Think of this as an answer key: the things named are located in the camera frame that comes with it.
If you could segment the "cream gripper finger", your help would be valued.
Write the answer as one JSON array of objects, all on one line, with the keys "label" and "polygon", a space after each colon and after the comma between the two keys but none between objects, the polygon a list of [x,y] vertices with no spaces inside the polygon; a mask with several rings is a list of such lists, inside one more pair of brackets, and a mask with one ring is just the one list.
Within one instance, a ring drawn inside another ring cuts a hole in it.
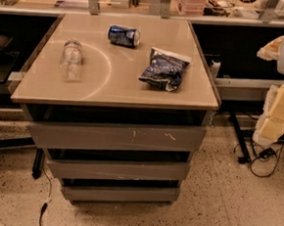
[{"label": "cream gripper finger", "polygon": [[268,42],[264,47],[257,51],[257,57],[267,61],[277,60],[279,57],[280,44],[283,38],[284,37],[281,35],[273,39],[271,42]]},{"label": "cream gripper finger", "polygon": [[271,85],[263,112],[252,136],[255,143],[270,146],[284,134],[284,85]]}]

